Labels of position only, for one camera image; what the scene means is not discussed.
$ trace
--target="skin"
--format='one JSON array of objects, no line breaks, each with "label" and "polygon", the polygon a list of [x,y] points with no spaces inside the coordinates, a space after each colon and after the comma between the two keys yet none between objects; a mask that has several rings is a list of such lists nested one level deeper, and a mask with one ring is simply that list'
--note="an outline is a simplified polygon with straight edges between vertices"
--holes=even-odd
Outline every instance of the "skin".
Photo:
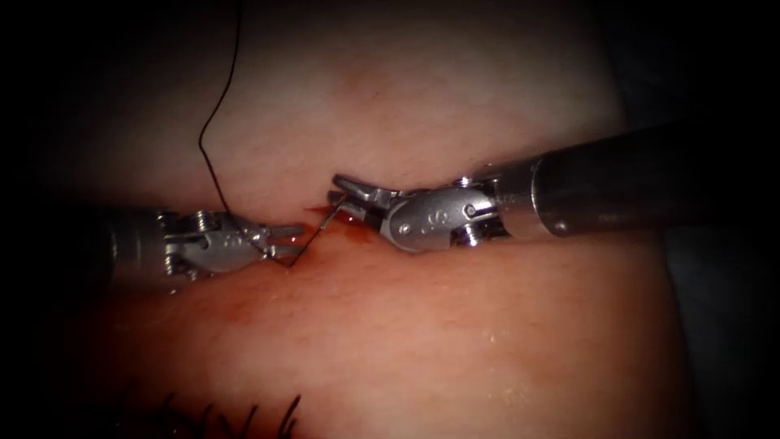
[{"label": "skin", "polygon": [[[63,112],[46,184],[94,203],[221,209],[197,133],[228,73],[231,17],[193,9],[106,70]],[[623,129],[578,5],[250,5],[241,37],[205,145],[232,209],[258,222],[317,224],[305,209],[335,172],[436,186]],[[348,228],[332,224],[290,271],[258,263],[53,316],[39,345],[58,364],[42,377],[50,397],[110,403],[136,378],[139,412],[176,391],[176,410],[213,402],[209,425],[222,413],[238,429],[258,404],[250,437],[275,435],[297,394],[293,437],[695,432],[654,235],[412,255]]]}]

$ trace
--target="pink skin surface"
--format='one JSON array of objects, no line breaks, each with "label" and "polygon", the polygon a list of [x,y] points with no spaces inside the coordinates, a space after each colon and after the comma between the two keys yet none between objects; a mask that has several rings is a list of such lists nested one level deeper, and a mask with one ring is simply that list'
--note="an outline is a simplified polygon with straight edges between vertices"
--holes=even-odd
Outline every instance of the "pink skin surface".
[{"label": "pink skin surface", "polygon": [[[306,208],[325,204],[335,172],[440,185],[621,131],[587,10],[544,4],[249,5],[205,139],[233,210],[314,225]],[[219,209],[197,133],[228,72],[231,13],[203,7],[103,77],[71,115],[68,153],[42,165],[48,181],[91,202]],[[53,393],[109,402],[135,378],[129,406],[176,391],[177,410],[213,402],[234,429],[257,404],[250,437],[275,435],[297,394],[293,437],[691,432],[653,235],[412,255],[350,233],[332,224],[289,271],[259,263],[56,316],[41,340],[61,365]]]}]

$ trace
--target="needle driver jaw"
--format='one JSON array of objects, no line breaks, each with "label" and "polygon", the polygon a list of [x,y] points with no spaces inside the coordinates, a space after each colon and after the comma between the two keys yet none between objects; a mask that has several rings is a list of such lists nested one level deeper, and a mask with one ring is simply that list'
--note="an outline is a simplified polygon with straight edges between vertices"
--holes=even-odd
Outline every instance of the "needle driver jaw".
[{"label": "needle driver jaw", "polygon": [[336,174],[328,201],[410,252],[476,246],[505,237],[495,200],[482,182],[461,178],[437,189],[384,189]]}]

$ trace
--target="screw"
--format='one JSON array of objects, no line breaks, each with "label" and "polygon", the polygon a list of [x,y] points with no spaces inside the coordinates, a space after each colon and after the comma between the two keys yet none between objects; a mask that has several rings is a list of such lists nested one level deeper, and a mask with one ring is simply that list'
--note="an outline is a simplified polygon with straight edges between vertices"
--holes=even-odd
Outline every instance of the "screw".
[{"label": "screw", "polygon": [[467,176],[462,176],[461,178],[453,181],[453,185],[461,186],[462,188],[467,188],[469,185],[471,185],[471,178]]}]

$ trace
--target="black suture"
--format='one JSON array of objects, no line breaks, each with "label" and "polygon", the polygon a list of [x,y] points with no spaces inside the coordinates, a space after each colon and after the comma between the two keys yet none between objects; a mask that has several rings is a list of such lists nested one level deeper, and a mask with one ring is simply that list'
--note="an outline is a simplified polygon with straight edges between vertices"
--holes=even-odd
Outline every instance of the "black suture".
[{"label": "black suture", "polygon": [[290,404],[290,407],[287,409],[287,412],[284,414],[284,418],[282,418],[282,424],[279,426],[279,431],[276,433],[276,437],[278,439],[290,439],[293,434],[293,426],[295,426],[295,423],[297,419],[292,418],[293,412],[295,411],[295,408],[298,407],[298,403],[301,401],[301,395],[296,395],[295,399],[292,400],[292,404]]},{"label": "black suture", "polygon": [[[239,230],[241,234],[244,235],[244,238],[246,238],[247,242],[254,247],[255,250],[258,252],[265,254],[265,250],[258,246],[256,242],[249,239],[248,236],[246,236],[246,231],[244,228],[242,228],[239,223],[238,219],[235,215],[233,215],[233,211],[230,209],[230,206],[228,205],[228,200],[225,198],[225,194],[222,191],[222,186],[219,185],[219,179],[217,178],[217,172],[214,170],[214,165],[211,163],[211,159],[209,159],[208,153],[206,153],[206,148],[203,146],[203,137],[206,135],[206,130],[209,128],[209,125],[211,125],[211,120],[214,118],[214,116],[217,115],[217,111],[219,111],[219,108],[222,106],[222,101],[225,100],[225,96],[228,94],[228,90],[230,89],[230,84],[233,82],[233,74],[236,72],[236,61],[238,60],[238,48],[241,42],[241,20],[243,18],[244,14],[244,5],[242,0],[236,0],[236,42],[233,45],[233,57],[230,62],[230,73],[227,75],[227,82],[225,82],[225,88],[222,90],[222,94],[219,95],[219,99],[217,100],[217,104],[214,105],[214,109],[211,111],[211,114],[209,115],[209,118],[206,119],[206,122],[203,124],[203,128],[201,128],[201,133],[197,137],[197,147],[201,151],[201,154],[203,155],[203,160],[206,161],[206,167],[209,168],[209,174],[211,174],[211,180],[214,182],[214,188],[217,189],[217,195],[219,195],[219,201],[222,203],[222,206],[225,208],[225,213],[227,213],[227,217],[230,219],[230,222],[232,223],[232,226]],[[283,263],[282,261],[277,260],[276,258],[269,258],[271,261],[278,263],[282,267],[288,268],[287,264]]]},{"label": "black suture", "polygon": [[222,428],[224,428],[225,434],[227,434],[230,439],[246,439],[246,435],[249,432],[249,426],[252,424],[252,418],[254,417],[256,411],[258,411],[258,406],[252,406],[252,410],[249,411],[249,415],[246,417],[246,421],[244,422],[244,428],[241,429],[240,434],[235,434],[233,432],[233,429],[230,428],[230,424],[228,423],[228,418],[226,418],[225,415],[219,416],[219,422],[222,424]]},{"label": "black suture", "polygon": [[[137,382],[132,380],[122,392],[119,394],[117,403],[112,407],[114,410],[104,412],[104,416],[108,418],[107,424],[102,421],[100,425],[110,425],[108,430],[102,428],[99,429],[102,432],[99,437],[127,437],[126,429],[132,428],[131,422],[121,422],[127,414],[127,399],[128,395],[137,387]],[[186,432],[189,433],[189,437],[194,439],[204,439],[206,437],[206,426],[210,413],[213,411],[214,403],[210,403],[201,413],[199,419],[192,419],[187,415],[180,413],[171,408],[173,400],[176,398],[176,392],[170,392],[162,400],[159,407],[149,413],[148,415],[141,415],[139,418],[133,418],[135,422],[149,425],[154,428],[159,436],[154,437],[175,437],[179,438]],[[301,395],[298,394],[292,400],[292,403],[288,407],[284,414],[279,430],[276,433],[277,439],[292,439],[293,427],[295,426],[297,419],[293,418],[293,412],[301,401]],[[232,431],[228,419],[224,414],[220,414],[218,417],[219,422],[222,424],[223,432],[227,434],[231,439],[249,439],[249,429],[252,425],[252,420],[258,412],[258,406],[252,406],[249,411],[249,415],[246,417],[243,428],[240,432],[236,433]]]}]

